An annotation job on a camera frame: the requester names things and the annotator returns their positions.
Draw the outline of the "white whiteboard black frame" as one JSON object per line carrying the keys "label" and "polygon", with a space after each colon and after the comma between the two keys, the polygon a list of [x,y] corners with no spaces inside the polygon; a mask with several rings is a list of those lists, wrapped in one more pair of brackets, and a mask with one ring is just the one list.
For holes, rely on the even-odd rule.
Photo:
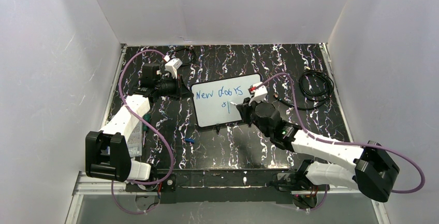
{"label": "white whiteboard black frame", "polygon": [[241,120],[237,108],[250,97],[249,89],[261,82],[258,73],[237,76],[210,82],[196,83],[191,86],[193,105],[197,125],[200,128],[228,124]]}

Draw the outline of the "blue marker cap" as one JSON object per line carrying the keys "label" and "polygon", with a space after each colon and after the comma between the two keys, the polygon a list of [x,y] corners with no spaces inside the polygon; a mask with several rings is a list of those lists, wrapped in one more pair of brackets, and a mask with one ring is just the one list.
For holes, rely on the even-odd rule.
{"label": "blue marker cap", "polygon": [[190,139],[190,138],[185,138],[184,141],[187,143],[191,143],[191,144],[195,143],[195,141],[193,139]]}

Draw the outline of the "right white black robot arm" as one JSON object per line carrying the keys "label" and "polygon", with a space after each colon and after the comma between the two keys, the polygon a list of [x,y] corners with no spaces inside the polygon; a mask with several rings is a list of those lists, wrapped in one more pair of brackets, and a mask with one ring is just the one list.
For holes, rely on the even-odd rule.
{"label": "right white black robot arm", "polygon": [[255,125],[277,148],[325,161],[304,163],[297,171],[297,180],[347,187],[372,200],[388,201],[400,169],[378,143],[353,146],[334,139],[325,143],[322,136],[306,133],[300,126],[282,119],[268,102],[250,102],[246,98],[236,108],[246,124]]}

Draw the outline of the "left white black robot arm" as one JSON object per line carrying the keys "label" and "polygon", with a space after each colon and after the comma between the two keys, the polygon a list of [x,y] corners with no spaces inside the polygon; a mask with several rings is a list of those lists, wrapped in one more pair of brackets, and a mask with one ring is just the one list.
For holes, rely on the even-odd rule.
{"label": "left white black robot arm", "polygon": [[191,98],[177,70],[179,59],[165,64],[170,74],[163,75],[159,64],[146,64],[142,68],[140,85],[133,87],[123,107],[100,131],[91,131],[85,138],[85,171],[87,176],[118,182],[147,181],[152,166],[133,160],[127,140],[159,97],[174,100]]}

